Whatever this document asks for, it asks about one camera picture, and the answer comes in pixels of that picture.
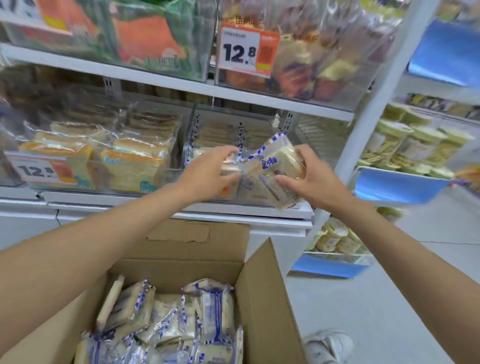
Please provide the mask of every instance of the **white shoe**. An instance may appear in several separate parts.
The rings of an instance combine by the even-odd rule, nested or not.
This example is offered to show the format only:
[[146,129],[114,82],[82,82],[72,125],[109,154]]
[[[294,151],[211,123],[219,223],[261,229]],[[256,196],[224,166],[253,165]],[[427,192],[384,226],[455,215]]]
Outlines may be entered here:
[[309,364],[345,363],[353,352],[353,340],[339,330],[321,330],[303,338]]

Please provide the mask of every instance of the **person's left hand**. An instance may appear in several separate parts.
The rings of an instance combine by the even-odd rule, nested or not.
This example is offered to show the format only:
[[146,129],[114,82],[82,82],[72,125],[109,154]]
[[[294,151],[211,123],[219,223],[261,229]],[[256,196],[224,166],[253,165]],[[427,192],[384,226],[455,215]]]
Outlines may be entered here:
[[177,184],[190,197],[190,202],[201,202],[218,196],[225,187],[238,181],[240,172],[221,176],[222,163],[231,154],[238,153],[234,146],[218,146],[190,163]]

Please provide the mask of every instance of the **forearm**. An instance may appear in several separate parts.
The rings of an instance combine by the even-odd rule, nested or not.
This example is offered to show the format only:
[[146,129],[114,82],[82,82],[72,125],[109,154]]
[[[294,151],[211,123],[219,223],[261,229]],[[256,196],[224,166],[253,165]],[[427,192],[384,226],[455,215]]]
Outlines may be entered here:
[[167,185],[1,251],[0,292],[14,294],[3,294],[0,301],[0,357],[90,287],[156,225],[188,204],[179,186]]
[[480,286],[352,198],[334,208],[370,249],[425,326],[457,363],[480,363]]

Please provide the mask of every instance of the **hand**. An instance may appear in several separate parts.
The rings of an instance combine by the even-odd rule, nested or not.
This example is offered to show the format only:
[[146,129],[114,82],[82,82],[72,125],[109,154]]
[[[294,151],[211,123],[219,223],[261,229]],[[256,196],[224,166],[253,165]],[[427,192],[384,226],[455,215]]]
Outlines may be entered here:
[[305,161],[307,173],[304,180],[278,175],[276,181],[284,187],[297,192],[313,207],[319,207],[335,213],[348,204],[352,194],[337,177],[327,162],[320,160],[306,144],[296,146],[295,152]]
[[240,172],[220,175],[223,161],[238,152],[234,146],[218,146],[203,153],[187,166],[177,184],[188,194],[191,204],[218,196],[221,190],[240,179]]

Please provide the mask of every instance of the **floor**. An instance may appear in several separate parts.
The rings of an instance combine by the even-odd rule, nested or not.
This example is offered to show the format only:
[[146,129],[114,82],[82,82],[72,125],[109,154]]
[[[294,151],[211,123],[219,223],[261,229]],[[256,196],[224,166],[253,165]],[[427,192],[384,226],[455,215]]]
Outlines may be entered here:
[[[445,190],[398,226],[480,283],[480,200]],[[337,328],[353,338],[349,364],[452,364],[378,263],[354,279],[290,274],[286,286],[302,335]]]

